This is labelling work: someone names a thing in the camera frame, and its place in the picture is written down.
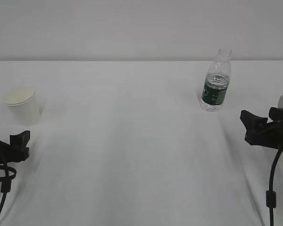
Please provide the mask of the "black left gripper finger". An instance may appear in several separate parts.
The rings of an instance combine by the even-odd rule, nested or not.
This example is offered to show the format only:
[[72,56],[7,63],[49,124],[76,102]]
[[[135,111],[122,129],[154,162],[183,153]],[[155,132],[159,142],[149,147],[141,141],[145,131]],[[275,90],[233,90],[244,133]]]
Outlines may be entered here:
[[29,147],[27,147],[27,144],[30,140],[30,131],[25,130],[22,133],[10,135],[9,140],[12,148],[11,162],[25,161],[29,157]]

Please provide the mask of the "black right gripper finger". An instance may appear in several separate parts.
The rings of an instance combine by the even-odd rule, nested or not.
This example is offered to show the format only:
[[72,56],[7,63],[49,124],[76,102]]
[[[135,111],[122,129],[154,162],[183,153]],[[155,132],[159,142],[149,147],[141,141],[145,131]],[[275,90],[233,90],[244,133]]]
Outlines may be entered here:
[[271,107],[269,110],[269,118],[272,121],[283,121],[283,109]]
[[256,116],[249,111],[242,110],[240,120],[246,129],[245,141],[248,144],[274,147],[268,131],[274,123],[268,122],[268,118]]

